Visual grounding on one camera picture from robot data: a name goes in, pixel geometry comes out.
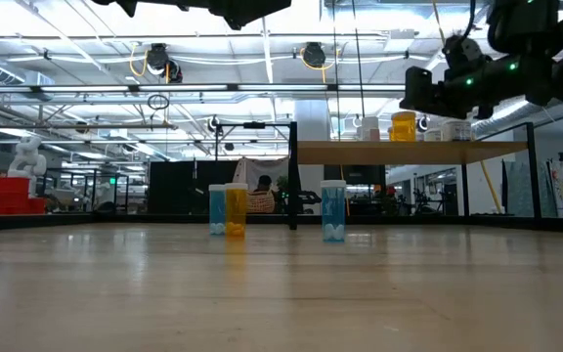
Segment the white container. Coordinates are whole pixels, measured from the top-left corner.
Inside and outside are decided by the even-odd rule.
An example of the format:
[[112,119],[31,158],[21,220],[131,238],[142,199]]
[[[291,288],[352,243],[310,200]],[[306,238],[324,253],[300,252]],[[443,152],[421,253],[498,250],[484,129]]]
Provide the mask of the white container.
[[440,142],[442,141],[442,129],[430,128],[424,134],[425,142]]
[[450,141],[470,141],[472,128],[469,121],[451,120],[442,124],[442,140]]

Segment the plastic cup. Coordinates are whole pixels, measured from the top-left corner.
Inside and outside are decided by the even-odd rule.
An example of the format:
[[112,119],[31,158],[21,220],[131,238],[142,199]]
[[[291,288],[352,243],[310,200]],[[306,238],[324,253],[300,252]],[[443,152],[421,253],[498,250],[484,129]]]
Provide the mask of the plastic cup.
[[339,180],[322,181],[321,215],[323,218],[323,241],[344,242],[345,200],[347,183]]
[[225,185],[210,185],[210,235],[225,236]]
[[246,184],[225,185],[225,236],[244,239],[246,227]]

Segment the white wall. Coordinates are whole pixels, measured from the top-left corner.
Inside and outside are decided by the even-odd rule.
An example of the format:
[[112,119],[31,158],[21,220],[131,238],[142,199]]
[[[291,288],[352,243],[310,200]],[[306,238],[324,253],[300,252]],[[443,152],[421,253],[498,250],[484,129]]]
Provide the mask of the white wall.
[[[294,102],[299,141],[329,140],[329,108],[327,100],[299,100]],[[321,181],[325,176],[323,165],[299,165],[301,188],[321,196]],[[321,205],[307,205],[315,214],[321,214]]]

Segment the wooden table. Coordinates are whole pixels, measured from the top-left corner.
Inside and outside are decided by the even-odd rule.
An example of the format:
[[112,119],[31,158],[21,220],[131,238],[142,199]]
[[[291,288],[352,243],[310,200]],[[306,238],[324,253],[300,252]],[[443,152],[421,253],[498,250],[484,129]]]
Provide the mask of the wooden table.
[[525,142],[299,142],[299,164],[462,165],[527,150]]

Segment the yellow cup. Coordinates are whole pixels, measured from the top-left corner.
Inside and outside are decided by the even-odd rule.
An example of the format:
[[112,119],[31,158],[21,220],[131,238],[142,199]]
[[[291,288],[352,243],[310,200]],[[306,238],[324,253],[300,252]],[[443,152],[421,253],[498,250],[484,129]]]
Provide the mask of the yellow cup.
[[244,239],[246,228],[246,184],[225,185],[225,236]]
[[416,113],[412,111],[401,111],[392,114],[392,142],[415,142],[416,141]]

